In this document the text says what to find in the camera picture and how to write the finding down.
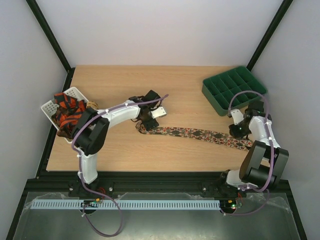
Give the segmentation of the floral patterned tie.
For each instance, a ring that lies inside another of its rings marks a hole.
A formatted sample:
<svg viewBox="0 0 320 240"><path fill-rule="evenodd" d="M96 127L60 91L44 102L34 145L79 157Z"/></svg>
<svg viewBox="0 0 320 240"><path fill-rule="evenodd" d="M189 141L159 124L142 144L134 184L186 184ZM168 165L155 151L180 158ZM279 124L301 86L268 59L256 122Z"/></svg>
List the floral patterned tie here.
<svg viewBox="0 0 320 240"><path fill-rule="evenodd" d="M249 138L235 139L228 133L204 130L197 128L181 128L181 127L155 127L147 130L142 122L138 122L135 128L144 135L161 135L170 137L179 137L187 139L195 139L203 142L223 145L233 149L248 152L253 146L253 141Z"/></svg>

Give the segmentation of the brown tan patterned tie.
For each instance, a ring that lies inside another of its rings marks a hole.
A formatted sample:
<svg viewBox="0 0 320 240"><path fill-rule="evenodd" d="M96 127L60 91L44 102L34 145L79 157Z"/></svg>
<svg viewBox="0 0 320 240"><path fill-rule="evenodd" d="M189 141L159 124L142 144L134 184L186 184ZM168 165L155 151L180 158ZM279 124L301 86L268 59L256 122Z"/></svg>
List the brown tan patterned tie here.
<svg viewBox="0 0 320 240"><path fill-rule="evenodd" d="M86 103L86 108L88 109L88 108L92 108L92 109L94 109L94 110L98 110L99 109L99 106L98 106L98 104L96 103L96 102L94 102L94 101L88 101L87 103Z"/></svg>

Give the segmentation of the white perforated plastic basket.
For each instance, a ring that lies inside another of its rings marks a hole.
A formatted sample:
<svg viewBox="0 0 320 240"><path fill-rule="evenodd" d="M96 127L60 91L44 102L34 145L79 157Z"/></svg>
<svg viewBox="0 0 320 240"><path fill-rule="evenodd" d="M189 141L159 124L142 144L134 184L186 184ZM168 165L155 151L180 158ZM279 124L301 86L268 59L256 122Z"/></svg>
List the white perforated plastic basket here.
<svg viewBox="0 0 320 240"><path fill-rule="evenodd" d="M68 96L74 97L78 101L84 100L86 103L89 102L89 100L76 87L70 87L67 90L63 91L62 93L65 93ZM58 132L58 126L51 119L51 116L56 112L57 108L58 108L58 105L55 103L54 96L53 96L53 99L49 100L48 102L46 102L41 106L42 112L46 115L46 117L50 120L50 122ZM64 138L65 141L69 144L72 142L72 139L69 139L66 137L62 137L62 138Z"/></svg>

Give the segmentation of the right black frame post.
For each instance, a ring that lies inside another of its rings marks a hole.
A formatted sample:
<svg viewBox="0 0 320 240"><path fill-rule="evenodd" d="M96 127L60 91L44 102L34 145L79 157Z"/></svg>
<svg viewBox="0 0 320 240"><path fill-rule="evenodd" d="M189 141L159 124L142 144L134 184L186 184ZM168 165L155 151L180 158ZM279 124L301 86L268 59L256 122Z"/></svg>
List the right black frame post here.
<svg viewBox="0 0 320 240"><path fill-rule="evenodd" d="M250 58L246 68L249 71L252 71L256 63L258 62L258 59L262 55L263 51L265 50L267 44L271 40L273 34L275 33L276 29L280 25L282 19L286 15L287 11L289 10L290 6L294 0L283 0L276 11L274 17L272 18L269 26L267 27L265 33L263 34L259 44L257 45L252 57Z"/></svg>

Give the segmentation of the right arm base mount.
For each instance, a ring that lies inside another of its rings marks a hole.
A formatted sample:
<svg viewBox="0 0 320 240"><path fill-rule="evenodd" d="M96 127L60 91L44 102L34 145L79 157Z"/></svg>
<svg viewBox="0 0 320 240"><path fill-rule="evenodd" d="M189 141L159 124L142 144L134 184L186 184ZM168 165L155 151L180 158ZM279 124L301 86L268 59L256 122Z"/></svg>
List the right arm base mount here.
<svg viewBox="0 0 320 240"><path fill-rule="evenodd" d="M202 196L204 198L215 199L235 199L239 195L244 196L243 193L233 186L225 183L203 182L201 184Z"/></svg>

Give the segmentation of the black aluminium frame rail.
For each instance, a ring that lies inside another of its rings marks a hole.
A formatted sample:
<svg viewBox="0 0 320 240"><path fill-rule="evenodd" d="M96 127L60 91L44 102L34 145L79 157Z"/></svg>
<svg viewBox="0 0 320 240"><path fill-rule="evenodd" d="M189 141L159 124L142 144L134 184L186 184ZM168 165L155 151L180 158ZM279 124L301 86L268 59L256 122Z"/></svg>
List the black aluminium frame rail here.
<svg viewBox="0 0 320 240"><path fill-rule="evenodd" d="M112 198L125 193L187 193L202 197L202 183L225 184L224 172L98 172L99 181L114 182ZM43 172L26 182L24 193L62 192L68 195L70 181L79 180L75 172Z"/></svg>

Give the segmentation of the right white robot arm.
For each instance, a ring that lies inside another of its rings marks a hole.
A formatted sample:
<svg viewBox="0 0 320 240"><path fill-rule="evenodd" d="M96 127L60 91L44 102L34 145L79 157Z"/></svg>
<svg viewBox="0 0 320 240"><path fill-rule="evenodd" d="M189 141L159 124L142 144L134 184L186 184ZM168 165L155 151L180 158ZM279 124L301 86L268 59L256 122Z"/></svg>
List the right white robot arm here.
<svg viewBox="0 0 320 240"><path fill-rule="evenodd" d="M251 135L249 147L238 170L228 170L225 179L218 183L218 191L229 196L235 189L263 192L274 189L284 172L289 152L277 143L272 130L269 104L261 100L251 102L244 112L228 109L233 119L229 133L236 140L245 140Z"/></svg>

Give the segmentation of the green divided organizer tray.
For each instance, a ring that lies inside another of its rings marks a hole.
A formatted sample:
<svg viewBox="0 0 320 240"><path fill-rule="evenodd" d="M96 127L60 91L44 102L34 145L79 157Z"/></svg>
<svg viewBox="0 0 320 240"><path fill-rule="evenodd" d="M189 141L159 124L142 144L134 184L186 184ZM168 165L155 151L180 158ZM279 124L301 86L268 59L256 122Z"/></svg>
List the green divided organizer tray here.
<svg viewBox="0 0 320 240"><path fill-rule="evenodd" d="M204 79L201 91L221 117L228 114L229 105L232 109L241 109L261 99L257 94L245 91L255 91L261 95L267 94L265 86L245 66L238 66Z"/></svg>

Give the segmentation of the orange navy striped tie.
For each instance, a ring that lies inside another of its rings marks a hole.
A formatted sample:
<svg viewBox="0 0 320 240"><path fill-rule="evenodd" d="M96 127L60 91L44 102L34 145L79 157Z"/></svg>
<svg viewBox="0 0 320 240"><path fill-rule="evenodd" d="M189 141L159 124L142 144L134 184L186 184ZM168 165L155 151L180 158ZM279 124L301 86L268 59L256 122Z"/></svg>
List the orange navy striped tie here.
<svg viewBox="0 0 320 240"><path fill-rule="evenodd" d="M51 116L51 120L58 126L57 135L72 139L71 133L86 110L87 103L63 92L54 95L54 102L58 108Z"/></svg>

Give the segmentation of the left black frame post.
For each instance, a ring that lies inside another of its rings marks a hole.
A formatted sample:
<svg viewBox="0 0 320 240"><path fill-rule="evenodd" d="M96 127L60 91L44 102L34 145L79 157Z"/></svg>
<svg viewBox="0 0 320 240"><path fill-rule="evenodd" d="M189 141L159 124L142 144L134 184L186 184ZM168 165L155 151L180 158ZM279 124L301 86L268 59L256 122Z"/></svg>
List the left black frame post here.
<svg viewBox="0 0 320 240"><path fill-rule="evenodd" d="M46 20L40 6L38 5L36 0L26 0L30 10L32 11L34 17L36 18L38 24L40 25L43 33L45 34L47 40L49 41L50 45L52 46L55 54L57 55L58 59L60 60L63 68L67 73L72 71L72 67L69 64L57 38L55 37L48 21Z"/></svg>

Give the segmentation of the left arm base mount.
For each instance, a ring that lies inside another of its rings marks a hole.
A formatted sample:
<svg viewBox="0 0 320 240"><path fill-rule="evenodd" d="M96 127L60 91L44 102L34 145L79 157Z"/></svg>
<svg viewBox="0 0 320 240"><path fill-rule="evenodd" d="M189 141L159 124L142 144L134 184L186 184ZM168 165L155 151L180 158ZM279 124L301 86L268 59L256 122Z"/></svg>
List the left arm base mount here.
<svg viewBox="0 0 320 240"><path fill-rule="evenodd" d="M114 182L112 181L104 181L104 180L95 180L91 184L84 184L88 189L98 192L104 195L111 197L113 195ZM79 198L80 200L88 200L88 199L96 199L96 198L104 198L103 196L92 193L91 191L87 191L81 180L73 180L68 183L69 197Z"/></svg>

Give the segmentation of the black frame post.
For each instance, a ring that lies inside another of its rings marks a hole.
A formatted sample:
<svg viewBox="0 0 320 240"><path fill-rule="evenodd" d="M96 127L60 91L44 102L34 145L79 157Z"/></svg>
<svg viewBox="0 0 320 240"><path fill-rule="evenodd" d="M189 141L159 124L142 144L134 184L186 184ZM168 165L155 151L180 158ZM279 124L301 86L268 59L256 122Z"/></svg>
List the black frame post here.
<svg viewBox="0 0 320 240"><path fill-rule="evenodd" d="M250 58L246 68L249 71L252 71L256 63L258 62L258 59L262 55L263 51L265 50L267 44L271 40L273 34L275 33L276 29L280 25L282 19L286 15L287 11L289 10L290 6L294 0L283 0L276 11L274 17L272 18L269 26L267 27L265 33L263 34L259 44L257 45L252 57Z"/></svg>
<svg viewBox="0 0 320 240"><path fill-rule="evenodd" d="M60 60L63 68L67 73L72 71L72 67L69 64L57 38L55 37L48 21L46 20L40 6L38 5L36 0L26 0L30 10L32 11L34 17L36 18L38 24L40 25L43 33L45 34L47 40L49 41L50 45L52 46L55 54L57 55L58 59Z"/></svg>

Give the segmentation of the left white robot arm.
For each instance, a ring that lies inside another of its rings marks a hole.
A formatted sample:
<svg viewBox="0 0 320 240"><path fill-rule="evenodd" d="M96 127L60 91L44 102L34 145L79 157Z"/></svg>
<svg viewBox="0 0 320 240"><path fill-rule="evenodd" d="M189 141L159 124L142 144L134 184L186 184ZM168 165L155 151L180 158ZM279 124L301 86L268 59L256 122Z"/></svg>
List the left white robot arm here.
<svg viewBox="0 0 320 240"><path fill-rule="evenodd" d="M98 152L105 143L108 130L124 121L142 121L147 130L159 126L157 118L167 115L162 106L163 97L153 90L145 96L132 96L124 103L95 110L86 109L71 132L71 147L77 152L80 180L91 184L98 177Z"/></svg>

